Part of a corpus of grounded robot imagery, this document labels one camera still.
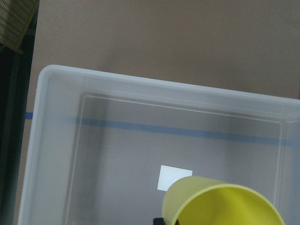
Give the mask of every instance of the blue tape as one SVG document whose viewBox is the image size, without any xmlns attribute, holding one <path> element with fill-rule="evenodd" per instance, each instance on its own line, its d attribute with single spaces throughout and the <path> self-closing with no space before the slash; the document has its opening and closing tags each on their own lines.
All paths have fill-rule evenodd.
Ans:
<svg viewBox="0 0 300 225">
<path fill-rule="evenodd" d="M 32 117 L 33 117 L 33 112 L 26 112 L 26 114 L 25 114 L 26 120 L 32 120 Z"/>
<path fill-rule="evenodd" d="M 32 112 L 26 113 L 27 120 L 31 120 L 32 117 L 33 117 Z M 77 117 L 75 122 L 79 124 L 80 118 Z M 93 126 L 93 127 L 114 128 L 114 129 L 151 132 L 151 133 L 158 133 L 158 134 L 200 137 L 200 138 L 218 139 L 224 141 L 233 141 L 233 142 L 265 144 L 265 145 L 272 145 L 272 146 L 279 146 L 280 144 L 279 143 L 280 140 L 278 138 L 260 137 L 260 136 L 252 136 L 252 135 L 237 135 L 237 134 L 213 132 L 207 130 L 193 130 L 193 129 L 184 129 L 184 128 L 176 128 L 176 127 L 163 127 L 163 126 L 155 126 L 155 125 L 140 124 L 140 123 L 128 123 L 128 122 L 111 121 L 111 120 L 97 120 L 97 119 L 82 118 L 81 124 L 86 126 Z M 281 145 L 286 147 L 295 147 L 295 146 L 300 146 L 300 143 L 292 140 L 282 140 Z"/>
</svg>

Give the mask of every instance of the yellow cup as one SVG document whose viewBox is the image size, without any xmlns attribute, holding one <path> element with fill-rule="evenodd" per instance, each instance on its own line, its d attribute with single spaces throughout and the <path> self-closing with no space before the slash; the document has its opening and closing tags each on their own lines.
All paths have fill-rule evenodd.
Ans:
<svg viewBox="0 0 300 225">
<path fill-rule="evenodd" d="M 165 225 L 284 225 L 274 206 L 247 187 L 204 177 L 185 177 L 163 201 Z"/>
</svg>

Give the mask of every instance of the wicker basket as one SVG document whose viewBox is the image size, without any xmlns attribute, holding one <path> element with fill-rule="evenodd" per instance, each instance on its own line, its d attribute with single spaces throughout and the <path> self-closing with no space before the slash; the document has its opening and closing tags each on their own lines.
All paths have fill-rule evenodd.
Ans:
<svg viewBox="0 0 300 225">
<path fill-rule="evenodd" d="M 0 0 L 0 43 L 17 53 L 39 0 Z"/>
</svg>

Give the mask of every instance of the table surface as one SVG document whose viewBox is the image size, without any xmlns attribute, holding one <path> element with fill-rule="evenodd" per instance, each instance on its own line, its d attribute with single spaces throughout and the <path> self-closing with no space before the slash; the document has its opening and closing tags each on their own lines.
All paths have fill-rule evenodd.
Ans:
<svg viewBox="0 0 300 225">
<path fill-rule="evenodd" d="M 27 111 L 50 64 L 298 98 L 299 11 L 298 0 L 41 0 Z"/>
</svg>

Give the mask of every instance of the translucent plastic container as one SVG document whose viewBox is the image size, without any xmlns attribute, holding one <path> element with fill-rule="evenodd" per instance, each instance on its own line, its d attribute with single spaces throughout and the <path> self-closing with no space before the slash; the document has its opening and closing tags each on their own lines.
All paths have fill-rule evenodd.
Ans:
<svg viewBox="0 0 300 225">
<path fill-rule="evenodd" d="M 300 224 L 300 101 L 48 66 L 19 225 L 152 224 L 161 165 L 236 183 Z"/>
</svg>

